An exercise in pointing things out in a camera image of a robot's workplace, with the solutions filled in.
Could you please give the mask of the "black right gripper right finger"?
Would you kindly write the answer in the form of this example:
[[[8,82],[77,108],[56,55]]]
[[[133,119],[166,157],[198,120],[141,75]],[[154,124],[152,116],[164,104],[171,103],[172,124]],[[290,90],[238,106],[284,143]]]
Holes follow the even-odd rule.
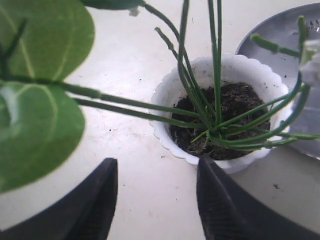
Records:
[[[201,157],[196,177],[197,208],[207,240],[318,240],[305,228],[264,205],[215,161]]]

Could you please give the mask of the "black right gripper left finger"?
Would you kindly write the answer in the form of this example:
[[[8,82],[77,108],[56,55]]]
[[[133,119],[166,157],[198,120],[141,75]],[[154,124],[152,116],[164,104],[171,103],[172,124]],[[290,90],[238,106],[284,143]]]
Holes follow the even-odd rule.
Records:
[[[104,159],[76,188],[35,216],[0,232],[2,240],[105,240],[115,215],[118,162]]]

